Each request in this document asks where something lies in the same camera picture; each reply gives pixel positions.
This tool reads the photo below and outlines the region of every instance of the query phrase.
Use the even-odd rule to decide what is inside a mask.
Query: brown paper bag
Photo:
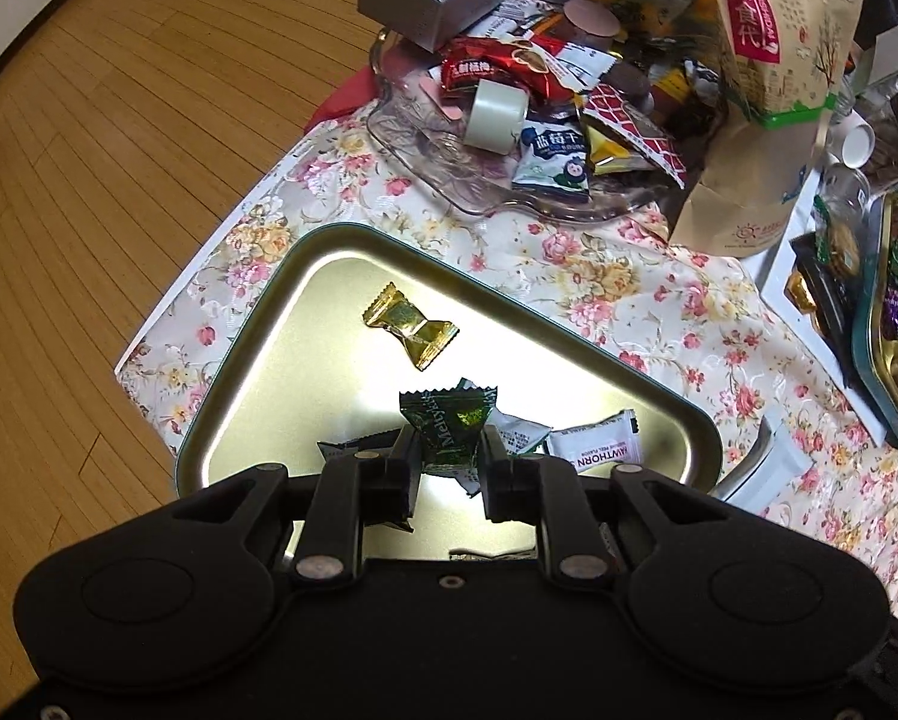
[[[863,0],[717,0],[729,114],[671,242],[745,257],[782,237]]]

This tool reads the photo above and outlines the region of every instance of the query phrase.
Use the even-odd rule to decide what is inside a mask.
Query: floral tablecloth
[[[143,327],[116,375],[173,454],[292,244],[369,224],[555,319],[715,420],[724,472],[779,403],[814,466],[763,512],[870,565],[898,616],[898,452],[770,314],[736,260],[667,247],[649,206],[585,230],[518,213],[465,218],[366,133],[371,105],[318,125],[249,194]]]

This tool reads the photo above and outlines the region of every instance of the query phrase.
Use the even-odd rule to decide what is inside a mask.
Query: wooden floor
[[[68,0],[0,76],[0,707],[49,552],[172,498],[112,367],[220,220],[366,64],[356,0]]]

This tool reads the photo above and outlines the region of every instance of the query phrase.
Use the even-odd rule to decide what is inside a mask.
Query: glass plate
[[[569,223],[601,223],[650,202],[664,202],[673,187],[661,172],[629,172],[590,179],[590,197],[581,203],[513,189],[518,152],[500,156],[462,144],[466,117],[450,122],[419,88],[419,80],[439,57],[388,29],[369,50],[369,65],[380,101],[366,128],[383,148],[438,196],[471,215],[522,208]]]

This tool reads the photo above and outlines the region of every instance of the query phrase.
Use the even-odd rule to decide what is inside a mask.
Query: red fabric
[[[338,119],[363,107],[369,100],[374,100],[378,90],[376,80],[369,66],[364,67],[345,81],[335,92],[329,95],[325,103],[316,108],[316,113],[309,119],[303,132],[309,132],[316,124]]]

